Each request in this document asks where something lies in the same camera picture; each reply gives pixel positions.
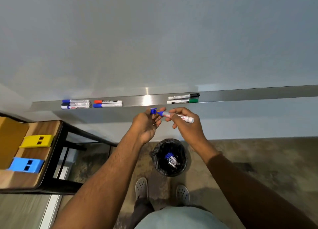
person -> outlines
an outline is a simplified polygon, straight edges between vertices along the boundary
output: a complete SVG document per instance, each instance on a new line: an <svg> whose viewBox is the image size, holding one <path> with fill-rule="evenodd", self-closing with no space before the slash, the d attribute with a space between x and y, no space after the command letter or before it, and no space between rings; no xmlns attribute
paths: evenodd
<svg viewBox="0 0 318 229"><path fill-rule="evenodd" d="M194 118L173 121L186 142L200 155L229 204L246 228L318 228L300 210L247 173L237 169L205 138L200 118L184 107L174 108ZM141 147L149 142L161 124L150 109L138 114L106 163L79 189L56 219L53 229L111 229L125 199ZM179 187L180 201L189 205L188 191ZM154 211L148 201L147 180L136 184L137 201L128 228L227 228L212 213L192 206L166 207Z"/></svg>

person's right arm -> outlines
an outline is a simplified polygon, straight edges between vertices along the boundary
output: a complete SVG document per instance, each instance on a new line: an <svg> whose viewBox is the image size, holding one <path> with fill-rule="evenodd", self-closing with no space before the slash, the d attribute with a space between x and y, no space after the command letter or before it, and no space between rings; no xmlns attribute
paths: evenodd
<svg viewBox="0 0 318 229"><path fill-rule="evenodd" d="M221 155L205 138L198 115L184 107L169 112L194 118L192 124L176 115L166 121L173 120L172 127L178 127L185 141L201 156L246 228L318 228L299 209Z"/></svg>

person's right hand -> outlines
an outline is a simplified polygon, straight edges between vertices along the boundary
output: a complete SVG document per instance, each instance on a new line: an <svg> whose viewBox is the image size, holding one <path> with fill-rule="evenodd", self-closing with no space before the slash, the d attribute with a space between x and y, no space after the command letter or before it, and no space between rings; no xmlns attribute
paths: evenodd
<svg viewBox="0 0 318 229"><path fill-rule="evenodd" d="M193 123L187 123L175 114L172 115L171 118L166 118L167 122L171 120L173 121L172 127L178 127L182 137L185 139L186 142L188 142L189 145L191 145L194 150L197 150L198 146L208 143L208 140L203 134L200 118L197 114L194 114L185 107L173 108L169 111L169 113L178 113L194 118Z"/></svg>

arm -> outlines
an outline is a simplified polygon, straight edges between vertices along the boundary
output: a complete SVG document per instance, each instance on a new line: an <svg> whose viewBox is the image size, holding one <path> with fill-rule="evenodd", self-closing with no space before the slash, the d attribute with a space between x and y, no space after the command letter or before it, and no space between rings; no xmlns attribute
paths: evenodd
<svg viewBox="0 0 318 229"><path fill-rule="evenodd" d="M138 114L107 162L79 189L53 229L111 229L124 202L141 147L153 138L162 117Z"/></svg>
<svg viewBox="0 0 318 229"><path fill-rule="evenodd" d="M198 115L186 108L169 112L194 118L193 124L175 115L166 121L173 120L173 128L178 127L182 137L201 156L246 228L318 228L295 206L221 155L205 138Z"/></svg>

stained floor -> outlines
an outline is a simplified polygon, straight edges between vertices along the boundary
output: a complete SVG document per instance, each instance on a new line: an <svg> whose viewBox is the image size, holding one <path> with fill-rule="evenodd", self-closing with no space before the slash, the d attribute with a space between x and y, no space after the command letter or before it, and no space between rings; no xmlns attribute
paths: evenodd
<svg viewBox="0 0 318 229"><path fill-rule="evenodd" d="M211 141L229 160L302 210L318 224L318 138L245 139ZM174 205L175 190L184 184L190 203L205 207L229 228L244 228L201 158L183 142L188 166L181 175L168 178L154 168L149 152L157 142L147 143L133 172L128 192L114 228L124 229L135 202L134 187L140 177L149 184L149 198L155 210ZM70 179L85 182L107 160L108 150L81 152Z"/></svg>

